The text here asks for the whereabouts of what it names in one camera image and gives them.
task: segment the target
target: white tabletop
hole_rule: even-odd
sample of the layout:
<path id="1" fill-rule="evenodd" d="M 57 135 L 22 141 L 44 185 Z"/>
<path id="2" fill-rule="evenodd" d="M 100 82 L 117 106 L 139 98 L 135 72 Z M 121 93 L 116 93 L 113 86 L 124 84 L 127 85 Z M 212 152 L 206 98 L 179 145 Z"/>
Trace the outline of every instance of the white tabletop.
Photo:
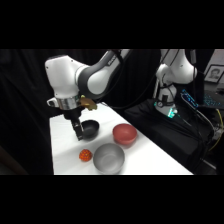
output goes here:
<path id="1" fill-rule="evenodd" d="M 112 109 L 101 104 L 96 111 L 84 110 L 80 120 L 96 120 L 100 123 L 99 134 L 93 141 L 78 141 L 70 121 L 65 120 L 63 115 L 50 119 L 55 175 L 99 175 L 93 160 L 85 163 L 79 159 L 80 152 L 88 149 L 94 154 L 101 145 L 115 143 L 113 128 L 118 124 L 128 123 Z M 192 175 L 139 131 L 137 140 L 131 146 L 121 148 L 125 152 L 121 175 Z"/>

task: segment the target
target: metal bowl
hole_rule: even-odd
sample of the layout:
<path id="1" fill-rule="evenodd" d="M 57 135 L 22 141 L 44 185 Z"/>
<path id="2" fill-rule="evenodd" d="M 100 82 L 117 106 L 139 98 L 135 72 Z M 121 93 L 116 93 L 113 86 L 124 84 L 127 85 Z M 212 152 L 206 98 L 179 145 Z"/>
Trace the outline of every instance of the metal bowl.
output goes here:
<path id="1" fill-rule="evenodd" d="M 96 150 L 93 157 L 94 166 L 103 175 L 118 174 L 124 162 L 124 151 L 115 144 L 102 145 Z"/>

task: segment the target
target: black background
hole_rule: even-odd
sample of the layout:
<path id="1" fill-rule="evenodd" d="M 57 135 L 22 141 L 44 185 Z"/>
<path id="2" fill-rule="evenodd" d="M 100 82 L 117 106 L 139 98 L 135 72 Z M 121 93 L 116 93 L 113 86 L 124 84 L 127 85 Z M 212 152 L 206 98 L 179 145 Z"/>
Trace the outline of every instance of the black background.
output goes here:
<path id="1" fill-rule="evenodd" d="M 197 50 L 200 71 L 205 70 L 213 51 Z M 66 54 L 93 65 L 105 52 L 106 49 L 0 50 L 0 145 L 30 174 L 53 174 L 49 118 L 61 114 L 59 109 L 46 104 L 54 94 L 46 76 L 45 61 Z M 120 107 L 137 99 L 153 77 L 159 61 L 159 49 L 135 49 L 120 82 L 104 102 Z M 155 78 L 136 104 L 152 97 L 154 85 Z"/>

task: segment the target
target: orange ball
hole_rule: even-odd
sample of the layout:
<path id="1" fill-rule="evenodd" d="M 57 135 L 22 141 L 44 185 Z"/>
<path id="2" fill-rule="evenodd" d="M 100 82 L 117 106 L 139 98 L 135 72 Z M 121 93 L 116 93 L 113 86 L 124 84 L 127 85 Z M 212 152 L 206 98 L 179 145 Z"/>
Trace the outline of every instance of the orange ball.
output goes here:
<path id="1" fill-rule="evenodd" d="M 82 150 L 82 152 L 79 155 L 79 159 L 81 159 L 84 162 L 88 162 L 92 159 L 93 155 L 88 149 Z"/>

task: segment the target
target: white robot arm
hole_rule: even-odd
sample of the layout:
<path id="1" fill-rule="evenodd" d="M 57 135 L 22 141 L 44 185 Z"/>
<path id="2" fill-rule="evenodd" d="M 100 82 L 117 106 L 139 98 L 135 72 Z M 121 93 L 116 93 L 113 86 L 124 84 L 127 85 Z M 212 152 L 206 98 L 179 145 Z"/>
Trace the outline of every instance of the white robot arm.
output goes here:
<path id="1" fill-rule="evenodd" d="M 161 49 L 162 57 L 167 52 L 168 49 Z M 191 83 L 194 79 L 194 66 L 187 60 L 184 49 L 170 49 L 156 76 L 159 80 L 160 93 L 155 107 L 160 113 L 173 118 L 177 113 L 174 104 L 177 90 L 173 83 Z"/>
<path id="2" fill-rule="evenodd" d="M 66 55 L 46 61 L 47 76 L 55 94 L 55 98 L 47 103 L 49 106 L 59 107 L 65 119 L 71 120 L 79 140 L 83 139 L 83 128 L 79 120 L 83 108 L 80 107 L 79 92 L 90 99 L 103 97 L 121 66 L 118 57 L 125 61 L 131 51 L 120 49 L 117 54 L 107 51 L 93 66 L 82 64 Z"/>
<path id="3" fill-rule="evenodd" d="M 131 51 L 131 49 L 119 50 L 124 61 Z M 167 52 L 168 49 L 161 50 L 163 58 Z M 192 82 L 194 67 L 188 62 L 184 49 L 171 49 L 164 63 L 156 74 L 161 90 L 155 107 L 162 114 L 173 117 L 177 112 L 173 102 L 176 97 L 173 83 Z M 100 99 L 107 93 L 120 65 L 118 55 L 114 51 L 106 52 L 93 66 L 84 65 L 69 56 L 50 58 L 45 63 L 47 76 L 55 93 L 55 98 L 49 100 L 48 105 L 59 107 L 65 119 L 71 120 L 79 140 L 83 138 L 83 128 L 79 120 L 82 111 L 79 91 L 87 98 Z"/>

